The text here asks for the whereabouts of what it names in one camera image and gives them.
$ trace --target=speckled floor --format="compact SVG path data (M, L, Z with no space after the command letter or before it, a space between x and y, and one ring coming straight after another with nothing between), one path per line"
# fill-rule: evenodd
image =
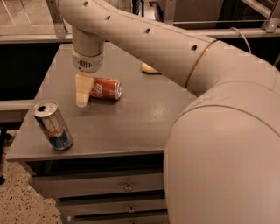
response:
M4 164L6 181L0 185L0 223L60 224L53 199L44 199L28 185L30 175L19 163Z

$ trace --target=can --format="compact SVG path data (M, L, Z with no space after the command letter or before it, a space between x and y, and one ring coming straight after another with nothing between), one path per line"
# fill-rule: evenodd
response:
M33 115L46 139L55 150L64 151L73 145L74 141L56 101L38 102L33 108Z
M90 94L95 98L118 100L122 95L122 83L109 78L94 78Z

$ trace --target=table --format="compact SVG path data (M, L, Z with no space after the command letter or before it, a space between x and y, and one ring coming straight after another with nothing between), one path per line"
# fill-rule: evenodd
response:
M19 162L30 185L74 223L168 223L163 152L180 112L195 96L111 43L98 77L118 79L118 101L75 104L71 44L62 44L33 101L54 99L73 136L66 151L51 148L30 107L7 160Z

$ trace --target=red can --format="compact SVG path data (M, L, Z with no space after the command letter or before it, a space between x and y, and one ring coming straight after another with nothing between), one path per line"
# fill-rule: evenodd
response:
M94 78L90 94L95 98L118 100L122 95L122 84L119 80Z

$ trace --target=drawer handle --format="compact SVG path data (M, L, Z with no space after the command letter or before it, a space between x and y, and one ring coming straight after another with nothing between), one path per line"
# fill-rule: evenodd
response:
M129 211L128 211L130 214L133 214L134 212L135 212L135 210L134 210L134 208L133 208L133 206L130 206L130 208L129 208Z
M123 190L127 193L132 192L133 187L130 185L130 182L126 183L126 186L123 188Z

